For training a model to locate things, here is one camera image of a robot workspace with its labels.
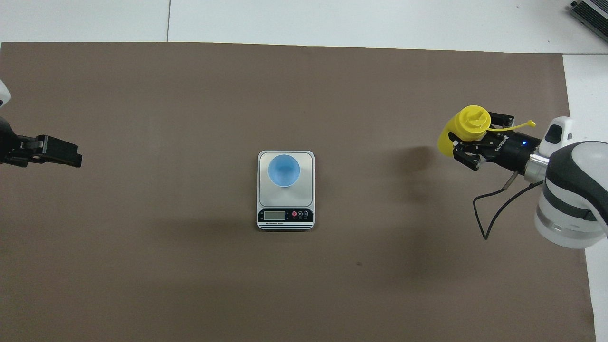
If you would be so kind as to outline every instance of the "blue cup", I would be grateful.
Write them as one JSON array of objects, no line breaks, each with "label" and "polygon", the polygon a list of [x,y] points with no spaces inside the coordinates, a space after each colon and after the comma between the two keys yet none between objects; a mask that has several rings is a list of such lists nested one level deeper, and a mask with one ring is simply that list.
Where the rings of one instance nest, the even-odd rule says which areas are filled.
[{"label": "blue cup", "polygon": [[278,155],[268,165],[268,177],[280,187],[292,186],[300,178],[300,164],[292,156]]}]

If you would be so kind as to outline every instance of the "brown table mat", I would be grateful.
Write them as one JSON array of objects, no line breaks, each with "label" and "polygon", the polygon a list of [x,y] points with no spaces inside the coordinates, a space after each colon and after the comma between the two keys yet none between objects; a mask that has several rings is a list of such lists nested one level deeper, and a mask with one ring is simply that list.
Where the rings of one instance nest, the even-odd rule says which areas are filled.
[{"label": "brown table mat", "polygon": [[[488,241],[510,172],[435,148],[469,104],[568,115],[560,55],[193,43],[4,43],[0,111],[83,167],[0,166],[4,341],[594,341],[583,251],[540,189]],[[316,155],[317,224],[255,224],[257,155]],[[510,195],[480,203],[485,222]]]}]

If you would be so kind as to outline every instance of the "yellow squeeze bottle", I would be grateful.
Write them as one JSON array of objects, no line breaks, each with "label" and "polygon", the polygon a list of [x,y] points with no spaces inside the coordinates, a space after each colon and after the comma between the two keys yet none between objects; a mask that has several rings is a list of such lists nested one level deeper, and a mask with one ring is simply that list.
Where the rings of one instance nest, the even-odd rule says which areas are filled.
[{"label": "yellow squeeze bottle", "polygon": [[492,121],[490,114],[483,107],[471,105],[464,107],[443,128],[437,147],[448,157],[454,157],[454,143],[447,136],[448,132],[456,134],[463,141],[473,141],[483,138]]}]

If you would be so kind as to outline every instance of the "cable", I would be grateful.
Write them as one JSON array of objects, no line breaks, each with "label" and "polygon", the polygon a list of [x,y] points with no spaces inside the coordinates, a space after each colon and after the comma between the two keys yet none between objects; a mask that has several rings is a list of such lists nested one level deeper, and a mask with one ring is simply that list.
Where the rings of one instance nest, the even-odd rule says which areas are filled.
[{"label": "cable", "polygon": [[494,192],[490,192],[489,194],[485,194],[485,195],[481,195],[481,196],[477,196],[473,199],[473,211],[475,212],[475,218],[477,219],[477,224],[479,225],[479,230],[481,230],[482,232],[482,236],[484,240],[487,240],[489,235],[490,235],[490,230],[492,230],[492,226],[494,226],[494,222],[496,221],[496,219],[498,218],[498,216],[500,215],[500,213],[506,208],[507,205],[509,205],[511,202],[513,202],[517,197],[521,196],[523,193],[525,193],[526,191],[537,187],[539,185],[541,185],[543,183],[543,181],[540,182],[536,182],[533,184],[528,185],[526,188],[524,188],[523,190],[521,190],[520,192],[516,193],[515,195],[513,195],[513,197],[509,198],[508,201],[505,202],[505,204],[503,204],[500,209],[498,209],[498,211],[496,212],[496,214],[494,214],[494,217],[492,218],[492,221],[490,222],[490,225],[488,226],[488,231],[487,232],[483,232],[483,227],[482,227],[482,223],[479,220],[479,214],[477,213],[477,205],[476,202],[477,200],[480,200],[482,198],[485,197],[490,197],[490,196],[494,196],[494,195],[498,195],[499,193],[503,192],[506,190],[506,187],[508,187],[507,184],[510,184],[510,182],[507,182],[507,184],[505,185],[505,187],[502,187],[502,189],[499,189],[497,191]]}]

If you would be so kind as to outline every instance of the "kitchen scale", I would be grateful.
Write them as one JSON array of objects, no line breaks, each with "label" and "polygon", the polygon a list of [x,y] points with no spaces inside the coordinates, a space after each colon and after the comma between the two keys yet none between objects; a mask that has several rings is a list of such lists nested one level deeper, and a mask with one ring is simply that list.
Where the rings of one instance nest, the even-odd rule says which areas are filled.
[{"label": "kitchen scale", "polygon": [[314,155],[262,151],[258,155],[258,227],[307,230],[314,226]]}]

